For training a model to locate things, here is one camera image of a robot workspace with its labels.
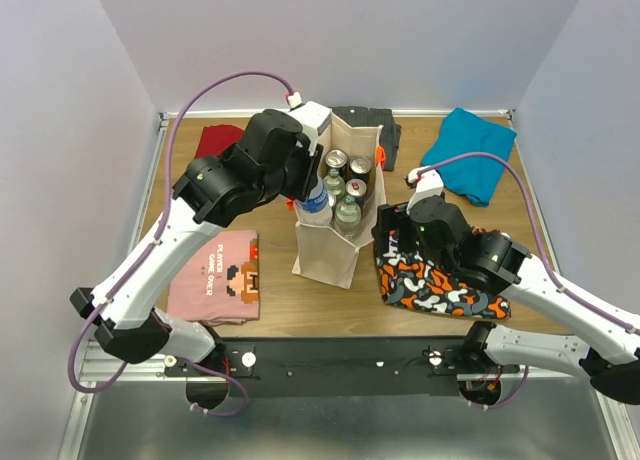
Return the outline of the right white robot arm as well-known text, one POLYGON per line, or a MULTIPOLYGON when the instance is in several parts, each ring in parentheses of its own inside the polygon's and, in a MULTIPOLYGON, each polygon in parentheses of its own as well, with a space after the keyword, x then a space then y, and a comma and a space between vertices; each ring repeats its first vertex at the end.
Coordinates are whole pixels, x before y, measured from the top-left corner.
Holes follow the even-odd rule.
POLYGON ((455 369, 533 366, 638 404, 638 315, 557 275, 507 235, 470 226, 440 195, 379 206, 372 235, 386 304, 472 320, 455 369))

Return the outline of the blue cap water bottle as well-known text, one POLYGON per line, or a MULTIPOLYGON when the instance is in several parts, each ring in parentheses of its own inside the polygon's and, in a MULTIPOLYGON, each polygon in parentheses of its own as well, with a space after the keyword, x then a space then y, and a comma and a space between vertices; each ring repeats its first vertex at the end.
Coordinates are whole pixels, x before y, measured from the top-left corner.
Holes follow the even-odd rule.
POLYGON ((333 217, 323 179, 317 176, 316 186, 304 201, 296 201, 298 220, 305 225, 329 226, 333 217))

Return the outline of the beige canvas tote bag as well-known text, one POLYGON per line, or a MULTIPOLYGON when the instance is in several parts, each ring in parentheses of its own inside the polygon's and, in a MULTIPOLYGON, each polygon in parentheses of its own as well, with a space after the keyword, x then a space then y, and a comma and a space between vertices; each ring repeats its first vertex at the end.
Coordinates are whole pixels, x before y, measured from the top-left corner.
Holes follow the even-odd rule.
POLYGON ((318 174, 326 175, 326 156, 335 149, 349 158, 368 158, 372 171, 362 219, 351 239, 341 235, 331 223, 321 225, 318 214, 306 212, 299 203, 293 204, 297 216, 294 274, 343 289, 351 286, 359 252, 373 242, 371 231, 376 223, 377 208, 386 202, 383 166, 378 160, 382 132, 381 125, 353 127, 333 112, 324 119, 317 139, 322 147, 318 174))

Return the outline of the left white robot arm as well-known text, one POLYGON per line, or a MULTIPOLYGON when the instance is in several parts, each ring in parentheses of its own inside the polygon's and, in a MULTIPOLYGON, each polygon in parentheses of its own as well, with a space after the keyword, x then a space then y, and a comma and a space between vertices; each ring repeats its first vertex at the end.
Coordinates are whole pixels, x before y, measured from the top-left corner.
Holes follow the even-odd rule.
POLYGON ((306 102, 289 112, 251 117, 241 139, 219 156, 193 160, 173 186, 169 205, 122 264, 98 286, 71 295, 96 327, 103 351, 128 364, 156 354, 187 359, 201 375, 222 360, 214 334, 155 304, 188 260, 236 217, 279 196, 304 201, 315 187, 330 112, 306 102))

